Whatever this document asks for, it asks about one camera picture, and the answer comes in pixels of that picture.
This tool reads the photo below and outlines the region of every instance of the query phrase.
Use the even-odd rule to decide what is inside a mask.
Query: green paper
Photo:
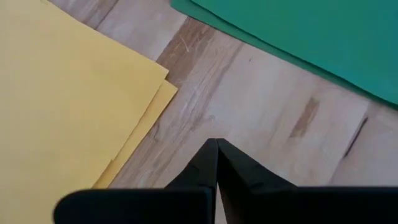
[[[270,54],[273,54],[281,59],[284,59],[292,64],[295,64],[299,67],[302,67],[309,72],[315,73],[323,78],[326,78],[329,81],[332,81],[334,83],[337,83],[345,88],[348,88],[350,90],[353,90],[357,93],[360,93],[362,95],[368,96],[374,100],[378,101],[383,101],[380,98],[383,98],[388,102],[383,101],[384,103],[389,104],[390,106],[397,108],[397,103],[398,103],[398,88],[394,88],[398,84],[398,77],[395,76],[397,73],[397,65],[393,64],[393,62],[396,61],[398,58],[398,45],[396,42],[392,41],[394,38],[395,40],[398,40],[398,26],[392,26],[392,21],[397,20],[397,16],[392,17],[391,12],[393,12],[393,9],[391,10],[386,10],[387,16],[385,16],[383,13],[380,14],[377,19],[373,18],[373,22],[370,22],[370,19],[368,19],[369,28],[373,28],[374,26],[380,25],[378,24],[379,21],[387,20],[388,24],[381,24],[377,29],[370,30],[370,37],[369,38],[356,38],[353,39],[355,36],[354,30],[360,30],[361,32],[366,32],[366,29],[363,27],[357,27],[355,29],[351,29],[352,31],[347,32],[349,35],[346,35],[344,32],[342,33],[333,33],[329,32],[329,30],[333,31],[333,26],[328,24],[328,26],[325,26],[324,28],[321,29],[323,32],[322,34],[317,34],[314,35],[315,31],[309,26],[304,26],[302,24],[306,23],[307,21],[311,21],[311,18],[314,19],[316,16],[319,16],[319,14],[322,13],[315,13],[316,16],[311,16],[307,17],[307,21],[301,22],[301,26],[297,27],[296,29],[292,29],[291,32],[297,32],[294,34],[291,34],[289,36],[283,35],[280,36],[279,33],[286,33],[286,29],[283,31],[280,31],[283,24],[288,24],[292,22],[291,20],[296,20],[296,17],[289,17],[285,14],[281,14],[279,11],[278,12],[271,12],[271,11],[276,11],[275,8],[282,8],[282,3],[286,5],[287,0],[283,1],[274,1],[274,0],[263,0],[263,1],[256,1],[256,0],[246,0],[246,1],[238,1],[238,0],[217,0],[217,1],[211,1],[211,0],[194,0],[196,2],[199,2],[200,4],[205,4],[206,7],[208,7],[210,10],[214,11],[217,13],[217,15],[222,16],[228,21],[233,22],[234,25],[237,25],[239,27],[243,27],[243,29],[250,31],[252,34],[257,35],[260,38],[268,38],[268,34],[272,34],[272,39],[274,42],[277,43],[277,46],[280,48],[283,48],[285,50],[288,50],[290,53],[295,53],[296,51],[299,51],[299,54],[297,56],[300,56],[301,58],[304,58],[305,60],[295,57],[292,54],[289,54],[280,48],[274,47],[271,44],[268,44],[267,42],[262,41],[261,39],[243,31],[240,28],[237,28],[236,26],[226,22],[225,20],[221,19],[220,17],[214,15],[212,12],[208,11],[207,9],[195,4],[191,0],[173,0],[172,1],[172,7],[175,9],[188,14],[189,16],[192,16],[200,21],[203,21],[227,34],[230,34],[238,39],[241,39],[248,44],[251,44],[259,49],[265,50],[266,52],[269,52]],[[367,4],[365,6],[362,6],[362,8],[369,9],[370,3],[367,1]],[[377,11],[377,7],[372,6],[373,11]],[[293,9],[296,9],[300,11],[302,8],[305,9],[304,5],[297,4],[294,2],[290,2],[290,6],[288,7],[288,10],[293,11]],[[364,16],[365,13],[353,13],[353,16]],[[265,21],[265,19],[259,19],[258,21],[261,22],[253,22],[253,18],[262,18],[265,17],[269,21]],[[347,24],[352,24],[355,22],[358,22],[358,18],[350,23],[346,22]],[[278,21],[278,26],[275,26],[275,24],[271,21]],[[337,19],[338,22],[345,22],[343,19]],[[381,35],[382,33],[375,34],[375,31],[382,31],[383,32],[389,32],[389,37],[385,37],[385,34]],[[328,37],[327,39],[322,39],[318,40],[319,36],[326,36],[325,32],[330,33],[330,35],[334,37]],[[363,45],[364,42],[367,43],[364,40],[369,40],[372,38],[379,37],[382,40],[385,40],[383,43],[380,43],[380,40],[378,42],[374,42],[371,47],[367,45]],[[328,41],[335,41],[333,45],[330,44]],[[312,42],[316,42],[315,45],[317,48],[312,49],[309,48],[309,44]],[[371,55],[369,52],[375,51],[378,53],[377,55]],[[331,72],[326,71],[323,68],[327,68],[328,70],[333,71],[334,73],[337,73],[338,75],[334,75]]]

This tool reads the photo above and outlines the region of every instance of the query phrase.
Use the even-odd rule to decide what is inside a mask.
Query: yellow paper
[[[90,188],[166,69],[44,0],[0,14],[0,223],[51,223],[57,200]]]
[[[176,92],[177,88],[175,88],[169,82],[164,81],[162,83],[154,99],[150,103],[147,111],[144,113],[140,122],[138,123],[137,127],[131,133],[129,139],[120,150],[115,160],[113,160],[109,164],[104,173],[98,179],[97,183],[95,183],[94,188],[107,188],[111,184],[113,179],[116,177],[118,172],[122,169],[123,165],[130,158],[131,154],[137,148],[139,143],[149,132],[151,127],[153,127],[157,118],[160,116],[160,114],[167,106],[169,101],[173,98]]]

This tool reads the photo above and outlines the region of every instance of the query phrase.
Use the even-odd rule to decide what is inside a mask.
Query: wood grain
[[[97,30],[156,60],[187,18],[169,4],[168,0],[119,0]]]
[[[50,0],[78,21],[96,29],[118,0]]]

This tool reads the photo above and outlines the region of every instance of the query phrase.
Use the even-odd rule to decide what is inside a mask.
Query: black plastic piece
[[[216,186],[231,223],[397,222],[395,187],[297,187],[225,139],[208,139],[164,189],[84,190],[67,195],[56,224],[215,221]]]

